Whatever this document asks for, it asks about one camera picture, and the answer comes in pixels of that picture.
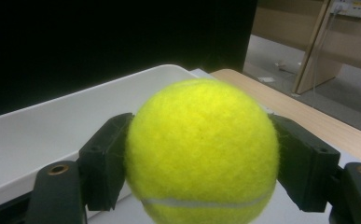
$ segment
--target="wall outlet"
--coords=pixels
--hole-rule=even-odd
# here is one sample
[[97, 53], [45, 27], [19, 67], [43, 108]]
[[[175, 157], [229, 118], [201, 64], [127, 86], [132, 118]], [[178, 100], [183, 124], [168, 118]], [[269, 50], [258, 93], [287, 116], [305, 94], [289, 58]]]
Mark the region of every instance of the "wall outlet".
[[331, 7], [331, 13], [361, 18], [361, 0], [335, 0]]

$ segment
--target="yellow tennis ball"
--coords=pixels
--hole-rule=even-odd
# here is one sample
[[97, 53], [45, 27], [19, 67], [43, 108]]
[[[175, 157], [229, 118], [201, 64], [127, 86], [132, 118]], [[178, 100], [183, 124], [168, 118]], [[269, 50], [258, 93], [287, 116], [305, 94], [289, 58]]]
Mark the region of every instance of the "yellow tennis ball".
[[136, 113], [126, 177], [156, 223], [247, 223], [273, 193], [278, 142], [266, 112], [224, 82], [193, 78]]

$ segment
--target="tennis ball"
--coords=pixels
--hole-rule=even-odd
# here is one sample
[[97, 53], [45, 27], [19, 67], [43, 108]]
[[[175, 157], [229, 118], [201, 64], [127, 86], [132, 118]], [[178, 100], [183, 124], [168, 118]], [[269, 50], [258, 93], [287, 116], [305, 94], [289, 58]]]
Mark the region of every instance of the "tennis ball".
[[156, 223], [247, 223], [271, 198], [278, 142], [266, 112], [224, 82], [175, 82], [148, 99], [126, 140], [126, 178]]

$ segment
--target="wooden surface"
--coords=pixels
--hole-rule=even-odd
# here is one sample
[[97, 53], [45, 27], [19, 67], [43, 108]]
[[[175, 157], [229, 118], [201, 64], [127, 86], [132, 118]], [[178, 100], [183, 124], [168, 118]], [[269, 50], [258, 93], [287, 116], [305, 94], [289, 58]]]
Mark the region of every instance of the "wooden surface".
[[341, 15], [334, 18], [330, 10], [332, 2], [258, 2], [252, 34], [305, 51], [292, 89], [295, 93], [301, 94], [314, 84], [337, 76], [343, 64], [361, 68], [361, 18]]
[[233, 84], [278, 115], [294, 120], [331, 146], [361, 160], [361, 131], [356, 128], [233, 70], [219, 70], [211, 75]]

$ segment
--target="black background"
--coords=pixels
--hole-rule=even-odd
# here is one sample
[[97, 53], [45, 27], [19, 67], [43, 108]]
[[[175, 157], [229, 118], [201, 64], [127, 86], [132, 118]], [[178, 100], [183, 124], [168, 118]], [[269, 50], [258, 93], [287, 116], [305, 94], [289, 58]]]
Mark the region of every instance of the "black background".
[[0, 115], [172, 63], [242, 71], [256, 1], [0, 1]]

